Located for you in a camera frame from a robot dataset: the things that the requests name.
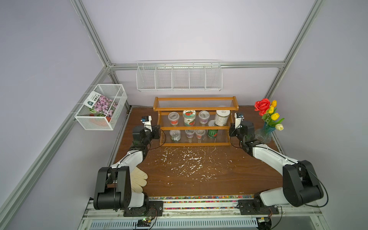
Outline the clear jar silver lid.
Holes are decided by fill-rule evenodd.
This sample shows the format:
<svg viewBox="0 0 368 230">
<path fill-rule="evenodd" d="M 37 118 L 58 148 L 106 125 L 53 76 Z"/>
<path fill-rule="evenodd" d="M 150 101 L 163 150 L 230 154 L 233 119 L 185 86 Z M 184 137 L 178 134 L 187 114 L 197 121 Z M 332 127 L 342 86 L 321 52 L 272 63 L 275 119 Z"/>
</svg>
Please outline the clear jar silver lid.
<svg viewBox="0 0 368 230">
<path fill-rule="evenodd" d="M 170 130 L 171 140 L 174 142 L 179 142 L 181 139 L 181 131 L 180 130 Z"/>
</svg>

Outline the clear jar red label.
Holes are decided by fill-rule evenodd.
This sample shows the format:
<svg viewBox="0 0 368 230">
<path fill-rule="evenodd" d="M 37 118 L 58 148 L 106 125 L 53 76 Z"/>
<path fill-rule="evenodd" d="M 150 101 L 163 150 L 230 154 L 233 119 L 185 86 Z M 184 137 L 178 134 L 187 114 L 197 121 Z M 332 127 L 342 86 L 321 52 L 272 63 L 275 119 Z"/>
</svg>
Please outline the clear jar red label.
<svg viewBox="0 0 368 230">
<path fill-rule="evenodd" d="M 177 112 L 171 112 L 168 115 L 168 119 L 169 119 L 170 124 L 172 126 L 177 126 L 178 125 L 179 118 L 180 118 L 180 115 Z"/>
</svg>

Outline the wooden two-tier shelf rack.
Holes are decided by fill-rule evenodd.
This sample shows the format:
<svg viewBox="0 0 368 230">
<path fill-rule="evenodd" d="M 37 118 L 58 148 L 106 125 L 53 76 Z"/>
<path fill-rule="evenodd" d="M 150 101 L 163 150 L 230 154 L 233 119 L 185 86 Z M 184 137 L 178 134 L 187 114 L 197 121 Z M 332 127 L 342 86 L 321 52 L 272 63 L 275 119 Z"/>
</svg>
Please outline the wooden two-tier shelf rack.
<svg viewBox="0 0 368 230">
<path fill-rule="evenodd" d="M 189 98 L 162 98 L 156 97 L 153 105 L 153 110 L 158 113 L 157 124 L 163 130 L 160 144 L 165 147 L 193 147 L 193 146 L 229 146 L 230 137 L 229 129 L 234 122 L 233 115 L 239 109 L 237 98 L 233 97 L 189 97 Z M 183 119 L 184 110 L 195 110 L 196 118 L 194 126 L 185 126 Z M 210 120 L 215 120 L 217 110 L 230 110 L 231 114 L 228 118 L 226 126 L 217 126 L 218 135 L 214 139 L 210 139 L 207 135 L 208 123 L 202 125 L 199 121 L 198 113 L 200 111 L 208 111 Z M 178 125 L 172 126 L 168 119 L 171 112 L 177 112 L 180 115 Z M 206 131 L 203 139 L 198 140 L 196 135 L 188 139 L 185 130 L 203 129 Z M 174 142 L 170 137 L 170 130 L 180 130 L 181 139 L 179 142 Z"/>
</svg>

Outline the clear jar purple label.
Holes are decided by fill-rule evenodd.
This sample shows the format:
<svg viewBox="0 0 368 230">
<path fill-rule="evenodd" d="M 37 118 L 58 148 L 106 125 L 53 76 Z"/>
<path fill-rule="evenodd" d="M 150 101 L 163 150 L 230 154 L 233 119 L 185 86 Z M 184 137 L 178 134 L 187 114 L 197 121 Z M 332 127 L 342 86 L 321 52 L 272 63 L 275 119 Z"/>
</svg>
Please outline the clear jar purple label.
<svg viewBox="0 0 368 230">
<path fill-rule="evenodd" d="M 209 118 L 210 118 L 210 114 L 208 111 L 200 111 L 198 113 L 198 117 L 199 117 L 199 121 L 202 125 L 205 125 L 208 123 Z"/>
</svg>

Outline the strawberry lid seed jar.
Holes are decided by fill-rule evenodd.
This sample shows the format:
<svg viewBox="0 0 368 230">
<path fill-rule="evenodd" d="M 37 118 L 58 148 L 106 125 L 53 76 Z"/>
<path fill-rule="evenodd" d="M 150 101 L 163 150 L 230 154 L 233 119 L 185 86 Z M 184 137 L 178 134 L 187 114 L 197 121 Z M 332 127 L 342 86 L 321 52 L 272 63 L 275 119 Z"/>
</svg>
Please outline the strawberry lid seed jar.
<svg viewBox="0 0 368 230">
<path fill-rule="evenodd" d="M 194 126 L 196 119 L 196 111 L 195 110 L 184 110 L 183 111 L 183 119 L 185 126 Z"/>
</svg>

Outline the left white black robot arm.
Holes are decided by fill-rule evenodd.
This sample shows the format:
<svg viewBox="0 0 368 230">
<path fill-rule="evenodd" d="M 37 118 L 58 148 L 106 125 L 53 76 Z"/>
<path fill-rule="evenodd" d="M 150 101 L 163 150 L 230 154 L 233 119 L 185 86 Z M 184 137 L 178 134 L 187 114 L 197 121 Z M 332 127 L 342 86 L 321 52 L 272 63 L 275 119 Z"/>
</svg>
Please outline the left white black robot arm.
<svg viewBox="0 0 368 230">
<path fill-rule="evenodd" d="M 132 173 L 144 161 L 151 141 L 158 140 L 160 133 L 161 127 L 158 125 L 134 127 L 133 142 L 127 154 L 117 163 L 98 171 L 94 192 L 95 209 L 119 210 L 146 206 L 146 195 L 133 191 Z"/>
</svg>

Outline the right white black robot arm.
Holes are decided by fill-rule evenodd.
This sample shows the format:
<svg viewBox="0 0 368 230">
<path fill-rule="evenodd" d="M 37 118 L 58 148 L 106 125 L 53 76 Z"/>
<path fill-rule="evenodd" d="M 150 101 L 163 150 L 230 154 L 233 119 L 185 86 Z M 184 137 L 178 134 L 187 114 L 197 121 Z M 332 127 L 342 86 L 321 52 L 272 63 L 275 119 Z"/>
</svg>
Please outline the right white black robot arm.
<svg viewBox="0 0 368 230">
<path fill-rule="evenodd" d="M 229 134 L 239 140 L 239 148 L 244 152 L 266 163 L 282 176 L 281 187 L 255 195 L 253 206 L 256 209 L 287 204 L 300 207 L 326 195 L 325 186 L 309 161 L 291 159 L 257 140 L 252 122 L 232 123 Z"/>
</svg>

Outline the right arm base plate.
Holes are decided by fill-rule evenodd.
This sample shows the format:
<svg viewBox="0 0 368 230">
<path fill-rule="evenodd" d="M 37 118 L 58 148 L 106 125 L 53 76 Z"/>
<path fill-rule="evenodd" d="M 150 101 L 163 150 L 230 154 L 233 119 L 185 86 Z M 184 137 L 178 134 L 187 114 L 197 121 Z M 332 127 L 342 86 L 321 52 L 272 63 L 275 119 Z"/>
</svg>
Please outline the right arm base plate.
<svg viewBox="0 0 368 230">
<path fill-rule="evenodd" d="M 238 200 L 236 208 L 241 215 L 266 215 L 272 216 L 280 213 L 278 206 L 265 206 L 258 198 Z"/>
</svg>

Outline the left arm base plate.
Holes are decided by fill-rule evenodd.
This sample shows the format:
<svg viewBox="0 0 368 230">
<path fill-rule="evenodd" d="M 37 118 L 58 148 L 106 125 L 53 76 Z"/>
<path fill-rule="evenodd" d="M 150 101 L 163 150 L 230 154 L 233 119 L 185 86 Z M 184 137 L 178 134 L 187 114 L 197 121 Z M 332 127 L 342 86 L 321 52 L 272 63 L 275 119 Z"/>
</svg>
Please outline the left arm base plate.
<svg viewBox="0 0 368 230">
<path fill-rule="evenodd" d="M 162 201 L 148 201 L 142 207 L 129 208 L 124 211 L 124 217 L 161 217 L 163 215 Z"/>
</svg>

